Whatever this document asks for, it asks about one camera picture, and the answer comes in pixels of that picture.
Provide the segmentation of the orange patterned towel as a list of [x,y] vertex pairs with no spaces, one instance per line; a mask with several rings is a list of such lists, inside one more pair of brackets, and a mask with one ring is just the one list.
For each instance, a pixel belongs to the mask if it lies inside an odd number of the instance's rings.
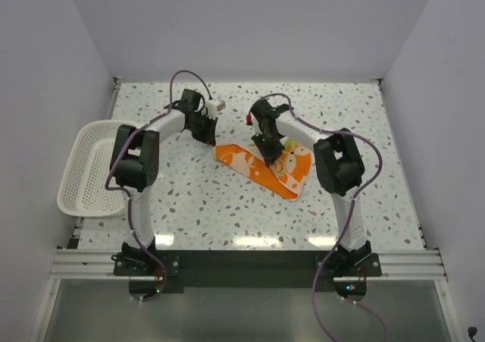
[[286,139],[281,157],[272,165],[264,163],[255,145],[216,145],[212,155],[237,173],[291,201],[302,193],[313,162],[311,151],[291,138]]

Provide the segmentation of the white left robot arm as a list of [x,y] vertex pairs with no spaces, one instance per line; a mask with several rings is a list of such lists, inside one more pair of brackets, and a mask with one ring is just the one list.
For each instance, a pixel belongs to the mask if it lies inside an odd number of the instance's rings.
[[205,99],[185,89],[180,100],[141,127],[122,124],[117,129],[105,189],[121,191],[127,204],[130,235],[121,253],[139,275],[150,275],[157,266],[155,232],[151,221],[152,185],[158,179],[160,145],[185,130],[200,143],[214,146],[218,113],[225,108],[220,99]]

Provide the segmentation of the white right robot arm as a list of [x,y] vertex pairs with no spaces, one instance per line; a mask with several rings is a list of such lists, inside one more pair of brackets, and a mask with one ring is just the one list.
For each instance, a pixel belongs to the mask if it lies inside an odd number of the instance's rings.
[[312,129],[293,116],[290,105],[274,107],[266,99],[256,102],[249,109],[249,115],[255,129],[252,140],[267,166],[283,158],[281,139],[284,137],[310,150],[318,181],[333,200],[342,237],[337,246],[338,268],[345,275],[356,275],[364,268],[371,245],[357,195],[365,166],[350,131],[343,128],[326,134]]

